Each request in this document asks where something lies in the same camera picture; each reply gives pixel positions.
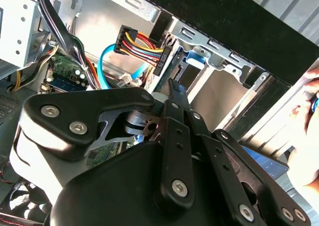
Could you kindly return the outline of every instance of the cable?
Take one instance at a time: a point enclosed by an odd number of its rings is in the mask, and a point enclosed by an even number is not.
[[[132,79],[134,80],[134,79],[138,78],[140,75],[142,75],[146,71],[146,69],[148,69],[148,67],[149,67],[148,63],[146,63],[146,62],[143,63],[143,65],[141,65],[140,68],[137,69],[137,71],[135,71],[132,74]]]
[[[147,62],[147,63],[149,63],[149,64],[151,64],[151,65],[153,65],[153,66],[156,66],[156,63],[155,63],[155,62],[153,62],[153,61],[151,61],[151,60],[145,60],[145,59],[141,58],[140,56],[138,56],[138,55],[136,55],[136,54],[134,54],[134,53],[128,52],[128,51],[125,50],[125,49],[122,49],[122,48],[121,48],[120,51],[126,53],[127,55],[131,55],[131,56],[135,57],[136,59],[142,60],[142,61]]]
[[[2,165],[1,167],[1,171],[0,171],[0,180],[5,183],[5,184],[8,184],[8,185],[12,185],[14,183],[10,182],[10,181],[7,181],[4,179],[4,169],[10,164],[10,162],[6,162],[5,164]]]
[[[21,86],[19,86],[16,90],[13,90],[13,91],[18,91],[21,88],[34,82],[36,78],[39,76],[39,74],[41,73],[41,70],[43,69],[44,65],[49,61],[49,59],[51,59],[52,56],[56,54],[56,52],[58,51],[58,48],[59,48],[58,46],[55,46],[49,55],[43,57],[43,60],[39,61],[39,64],[37,68],[35,69],[34,73],[27,80],[25,80]]]
[[[26,226],[26,225],[21,225],[21,224],[18,224],[18,223],[7,221],[7,220],[5,220],[3,218],[0,218],[0,221],[5,223],[5,224],[9,224],[9,225]]]
[[[150,52],[163,52],[163,49],[149,49],[149,48],[145,48],[145,47],[142,47],[142,46],[136,44],[136,43],[132,40],[132,38],[130,37],[130,35],[129,35],[128,32],[125,32],[125,36],[127,37],[127,39],[129,40],[129,42],[130,42],[131,44],[133,44],[135,47],[138,47],[138,48],[140,48],[140,49],[142,49],[142,50],[147,50],[147,51],[150,51]]]
[[[130,51],[132,51],[133,53],[135,54],[139,54],[140,56],[142,57],[148,57],[150,59],[156,59],[156,60],[159,60],[160,59],[160,55],[156,55],[156,54],[153,54],[153,53],[148,53],[148,52],[141,52],[139,49],[133,47],[133,46],[130,46],[128,45],[124,40],[123,40],[123,44],[124,46],[129,49]]]
[[[15,91],[16,89],[18,89],[19,85],[20,85],[20,72],[16,71],[16,83],[12,91]]]
[[[99,62],[98,62],[98,68],[97,68],[97,71],[98,71],[98,79],[99,79],[99,82],[100,82],[100,85],[101,85],[101,89],[105,90],[105,89],[111,89],[109,83],[107,82],[107,80],[105,79],[104,77],[104,73],[103,73],[103,65],[102,65],[102,62],[103,62],[103,57],[113,51],[115,48],[115,44],[112,44],[112,45],[109,45],[108,47],[106,47],[102,54],[101,54],[101,57],[99,59]]]
[[[50,32],[57,39],[59,45],[70,55],[74,54],[73,40],[61,18],[53,8],[50,0],[35,0],[39,3],[38,8],[42,19]]]
[[[90,64],[85,59],[84,46],[78,38],[72,37],[69,34],[64,23],[60,19],[59,15],[53,8],[50,0],[35,0],[39,2],[39,11],[41,13],[42,19],[48,26],[50,32],[55,36],[59,45],[63,50],[68,53],[71,58],[79,64],[84,70],[88,82],[92,89],[99,89],[98,80],[94,78],[94,73]]]

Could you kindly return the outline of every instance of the silver metal panel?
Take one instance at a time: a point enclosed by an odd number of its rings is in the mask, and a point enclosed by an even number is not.
[[[83,42],[85,51],[98,59],[108,45],[115,43],[121,25],[128,25],[146,35],[153,28],[153,23],[112,0],[82,0],[81,14],[75,23],[75,33]],[[107,54],[104,60],[129,73],[133,73],[142,65],[140,60],[113,52]]]
[[[0,0],[3,9],[0,36],[0,59],[24,67],[36,15],[36,3],[31,0]]]
[[[112,0],[144,20],[155,23],[160,9],[146,0]]]
[[[310,69],[318,68],[317,60]],[[281,156],[288,150],[290,143],[290,129],[287,123],[289,115],[295,105],[305,99],[303,86],[310,80],[301,77],[300,80],[249,130],[242,142],[255,148],[257,151],[271,155],[274,158]]]
[[[318,0],[254,0],[303,36],[319,45]]]

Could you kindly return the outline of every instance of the black cable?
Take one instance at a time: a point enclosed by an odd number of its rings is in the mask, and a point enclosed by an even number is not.
[[[64,49],[65,52],[73,55],[74,44],[73,39],[70,36],[68,30],[66,29],[64,23],[62,22],[59,15],[53,8],[50,0],[35,0],[39,2],[39,11],[41,13],[42,19],[48,26],[50,32],[57,39],[59,45]]]

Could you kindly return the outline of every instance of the yellow wire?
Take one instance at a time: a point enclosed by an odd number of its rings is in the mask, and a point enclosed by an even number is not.
[[[148,51],[150,51],[150,52],[163,52],[163,49],[150,49],[150,48],[142,47],[142,46],[136,44],[136,43],[132,40],[132,38],[130,37],[130,35],[129,35],[128,32],[125,32],[125,35],[126,35],[126,37],[129,39],[129,41],[130,41],[131,44],[133,44],[133,45],[136,46],[136,47],[139,47],[139,48],[142,49],[142,50],[148,50]]]
[[[20,85],[20,71],[16,71],[16,83],[12,91],[16,91],[19,85]]]

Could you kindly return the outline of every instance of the black panel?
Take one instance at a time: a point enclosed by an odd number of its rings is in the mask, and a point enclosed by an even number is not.
[[[283,81],[294,84],[319,48],[252,0],[150,0]]]
[[[81,174],[69,182],[51,212],[59,226],[221,226],[217,215],[223,202],[206,177],[208,167],[193,160],[196,200],[192,208],[165,217],[154,202],[159,185],[162,147],[140,144]]]

